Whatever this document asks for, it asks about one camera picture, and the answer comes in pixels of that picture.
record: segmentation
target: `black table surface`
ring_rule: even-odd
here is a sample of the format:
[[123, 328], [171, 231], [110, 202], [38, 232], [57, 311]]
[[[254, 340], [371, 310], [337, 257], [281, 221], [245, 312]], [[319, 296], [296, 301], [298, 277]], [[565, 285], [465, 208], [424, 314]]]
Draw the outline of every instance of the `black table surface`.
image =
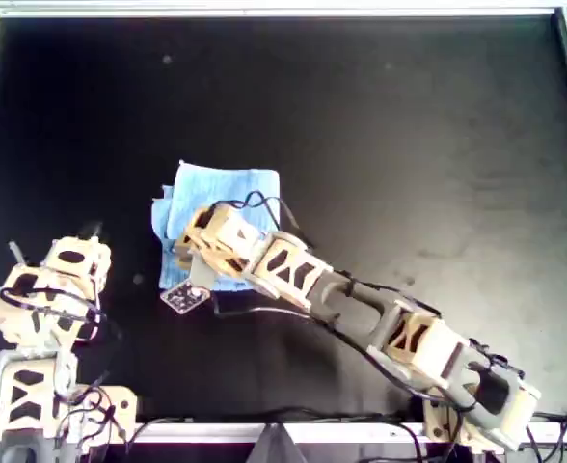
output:
[[[9, 240], [42, 259], [101, 219], [124, 331], [107, 382], [149, 414], [390, 409], [400, 394], [302, 320], [159, 301], [150, 206], [179, 159], [276, 169], [319, 256], [438, 306], [567, 408], [567, 74], [548, 17], [1, 22], [0, 285]], [[106, 351], [80, 355], [92, 381]]]

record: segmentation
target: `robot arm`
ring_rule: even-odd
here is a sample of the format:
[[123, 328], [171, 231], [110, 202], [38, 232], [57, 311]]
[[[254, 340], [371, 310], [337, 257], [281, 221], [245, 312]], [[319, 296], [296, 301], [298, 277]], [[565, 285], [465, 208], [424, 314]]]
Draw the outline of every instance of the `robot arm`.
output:
[[[415, 301], [391, 298], [334, 271], [292, 234], [262, 235], [226, 203], [198, 210], [175, 251], [190, 276], [162, 297], [178, 312], [208, 299], [218, 275], [243, 279], [352, 339], [408, 390], [415, 384], [420, 385], [415, 389], [439, 396], [447, 407], [430, 401], [424, 407], [429, 437], [440, 441], [451, 422], [449, 414], [457, 413], [463, 417], [459, 441], [475, 450], [515, 450], [522, 442], [540, 393], [505, 359], [487, 354]], [[378, 312], [380, 319], [370, 333], [351, 333], [339, 322], [329, 307], [335, 292]]]
[[19, 262], [0, 288], [0, 331], [16, 344], [0, 352], [0, 462], [75, 462], [133, 434], [136, 395], [77, 384], [71, 352], [106, 319], [98, 300], [110, 264], [96, 236], [65, 237], [41, 265]]

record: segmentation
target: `metal frame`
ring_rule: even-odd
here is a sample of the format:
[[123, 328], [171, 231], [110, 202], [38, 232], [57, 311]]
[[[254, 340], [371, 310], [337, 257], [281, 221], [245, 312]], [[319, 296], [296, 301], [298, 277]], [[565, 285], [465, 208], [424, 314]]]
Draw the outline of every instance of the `metal frame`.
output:
[[[0, 0], [4, 17], [265, 17], [474, 16], [555, 14], [567, 60], [567, 0]], [[422, 424], [410, 423], [421, 442]], [[154, 424], [137, 442], [254, 443], [263, 424]], [[535, 440], [555, 443], [557, 423], [530, 425]], [[381, 423], [290, 423], [296, 443], [410, 443], [405, 431]]]

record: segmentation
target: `blue towel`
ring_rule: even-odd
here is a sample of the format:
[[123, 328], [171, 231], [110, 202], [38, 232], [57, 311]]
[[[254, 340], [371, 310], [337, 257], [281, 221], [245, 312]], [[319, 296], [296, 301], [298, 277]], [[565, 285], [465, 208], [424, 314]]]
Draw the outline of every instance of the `blue towel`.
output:
[[[182, 270], [176, 264], [174, 245], [196, 209], [220, 200], [243, 201], [253, 190], [261, 191], [266, 197], [279, 198], [280, 176], [275, 171], [258, 169], [225, 171], [194, 166], [180, 161], [175, 186], [163, 185], [162, 188], [163, 198], [153, 200], [152, 203], [151, 223], [163, 247], [159, 287], [170, 289], [189, 276], [187, 271]], [[279, 220], [279, 203], [273, 201], [269, 205]], [[276, 229], [265, 207], [245, 207], [240, 210], [240, 213], [245, 220], [263, 232]], [[220, 277], [213, 289], [242, 291], [251, 288], [246, 282]]]

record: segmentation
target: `gray plastic part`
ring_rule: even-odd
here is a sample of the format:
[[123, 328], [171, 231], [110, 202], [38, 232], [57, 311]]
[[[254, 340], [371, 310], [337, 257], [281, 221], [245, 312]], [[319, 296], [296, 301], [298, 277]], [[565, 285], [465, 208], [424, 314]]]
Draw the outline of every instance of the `gray plastic part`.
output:
[[283, 424], [266, 424], [247, 463], [307, 463]]
[[43, 438], [36, 429], [7, 431], [0, 442], [0, 463], [75, 463], [80, 450], [74, 444], [61, 444]]
[[[487, 400], [484, 401], [485, 403], [482, 400], [478, 401], [479, 390], [474, 396], [466, 389], [465, 373], [470, 371], [470, 365], [475, 365], [476, 368], [482, 370], [479, 390], [483, 388], [483, 381], [491, 381], [494, 383], [493, 391], [503, 395], [496, 397], [497, 403], [492, 407], [499, 409], [496, 413], [490, 412], [487, 408], [489, 405]], [[449, 386], [445, 394], [463, 408], [473, 407], [471, 411], [465, 412], [464, 416], [471, 424], [478, 427], [482, 434], [495, 440], [491, 430], [500, 428], [505, 415], [510, 410], [520, 388], [519, 375], [516, 371], [492, 364], [484, 354], [467, 346], [460, 352], [451, 371], [452, 373], [447, 377]]]
[[362, 337], [351, 337], [364, 349], [370, 346], [382, 349], [404, 313], [404, 310], [387, 297], [384, 291], [353, 282], [350, 278], [337, 272], [324, 272], [307, 296], [311, 302], [311, 314], [333, 324], [335, 328], [343, 328], [338, 325], [338, 313], [328, 307], [328, 299], [335, 292], [346, 294], [348, 290], [351, 298], [368, 305], [380, 314], [380, 319], [370, 333]]
[[189, 281], [193, 286], [203, 287], [211, 290], [215, 286], [217, 272], [208, 265], [202, 256], [194, 254], [191, 259], [191, 269], [189, 270]]

